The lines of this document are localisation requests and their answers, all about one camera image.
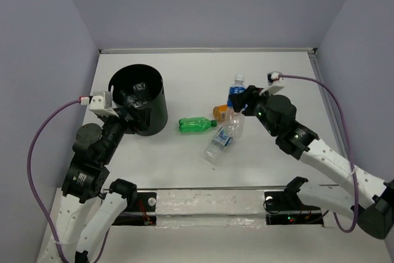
cable connector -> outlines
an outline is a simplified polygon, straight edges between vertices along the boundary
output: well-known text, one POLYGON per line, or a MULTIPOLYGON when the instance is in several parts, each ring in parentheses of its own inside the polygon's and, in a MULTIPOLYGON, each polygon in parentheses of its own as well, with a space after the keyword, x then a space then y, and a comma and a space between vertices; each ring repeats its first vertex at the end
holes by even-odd
POLYGON ((282 79, 281 76, 282 72, 269 72, 267 75, 268 78, 268 85, 270 86, 274 81, 278 81, 282 79))
POLYGON ((79 101, 80 101, 80 104, 82 105, 82 106, 89 106, 89 104, 90 104, 90 100, 92 99, 92 96, 82 96, 82 97, 79 97, 79 101))

green plastic bottle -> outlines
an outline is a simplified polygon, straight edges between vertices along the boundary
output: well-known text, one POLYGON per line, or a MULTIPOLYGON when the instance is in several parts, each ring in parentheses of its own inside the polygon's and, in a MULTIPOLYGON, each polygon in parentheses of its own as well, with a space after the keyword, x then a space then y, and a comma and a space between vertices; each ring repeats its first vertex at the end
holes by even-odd
POLYGON ((216 120, 209 120, 205 117, 182 118, 179 120, 180 132, 203 132, 211 126, 216 126, 216 120))

orange bottle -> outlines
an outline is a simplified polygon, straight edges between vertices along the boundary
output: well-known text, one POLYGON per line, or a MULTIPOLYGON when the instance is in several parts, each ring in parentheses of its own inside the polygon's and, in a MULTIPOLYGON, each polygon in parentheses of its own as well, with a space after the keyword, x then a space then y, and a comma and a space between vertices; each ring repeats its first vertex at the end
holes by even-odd
POLYGON ((216 121, 224 121, 226 118, 227 105, 214 107, 213 115, 216 121))

blue label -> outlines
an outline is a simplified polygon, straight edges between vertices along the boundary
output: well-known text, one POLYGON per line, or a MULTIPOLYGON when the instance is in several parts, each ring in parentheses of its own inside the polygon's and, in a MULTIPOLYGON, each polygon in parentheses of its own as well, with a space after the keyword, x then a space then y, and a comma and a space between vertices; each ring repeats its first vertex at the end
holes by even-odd
MULTIPOLYGON (((240 94, 245 91, 244 86, 232 86, 230 90, 228 91, 229 95, 232 94, 240 94)), ((233 103, 230 101, 230 99, 227 99, 227 107, 233 107, 233 103)))
POLYGON ((224 127, 221 127, 218 131, 215 137, 213 138, 213 141, 218 142, 222 144, 223 146, 228 146, 233 138, 231 138, 229 135, 226 134, 224 127))

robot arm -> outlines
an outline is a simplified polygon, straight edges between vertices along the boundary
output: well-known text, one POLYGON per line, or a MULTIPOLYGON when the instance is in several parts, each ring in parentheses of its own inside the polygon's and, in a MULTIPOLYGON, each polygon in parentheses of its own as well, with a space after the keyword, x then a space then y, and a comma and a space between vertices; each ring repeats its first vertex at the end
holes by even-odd
MULTIPOLYGON (((81 98, 81 103, 88 105, 90 101, 94 106, 97 103, 105 106, 107 103, 104 98, 103 96, 81 98)), ((80 245, 78 241, 86 217, 109 175, 106 165, 112 159, 128 128, 127 122, 117 113, 113 113, 107 108, 101 110, 98 108, 98 112, 99 116, 105 116, 105 123, 102 128, 97 124, 86 124, 78 129, 73 145, 74 157, 62 185, 62 199, 56 221, 56 231, 63 254, 68 262, 75 261, 76 249, 77 245, 80 245)), ((121 197, 124 202, 119 206, 119 210, 124 203, 127 205, 126 197, 122 195, 121 197)), ((105 212, 106 204, 99 211, 100 213, 105 212)), ((110 209, 110 211, 116 212, 116 208, 110 209)), ((97 232, 98 239, 100 239, 101 233, 102 231, 97 232)), ((63 262, 58 254, 57 242, 53 235, 51 235, 47 248, 38 262, 63 262)))
POLYGON ((327 191, 329 189, 308 186, 308 180, 305 180, 305 184, 300 185, 296 191, 304 202, 341 212, 345 216, 350 213, 353 215, 352 174, 357 173, 358 225, 373 237, 385 238, 394 223, 394 182, 388 184, 358 167, 351 172, 348 160, 331 149, 315 132, 296 121, 297 109, 291 101, 283 95, 276 95, 283 87, 282 80, 279 73, 271 73, 268 75, 270 86, 266 91, 249 86, 241 94, 230 95, 235 112, 246 106, 243 114, 255 116, 268 133, 276 137, 275 144, 283 152, 319 170, 345 190, 344 199, 340 198, 336 203, 338 194, 327 191), (304 189, 308 191, 306 194, 302 193, 304 189))
POLYGON ((81 233, 76 247, 76 263, 92 262, 100 242, 115 219, 137 199, 137 186, 125 180, 118 179, 110 186, 100 209, 89 221, 81 233))

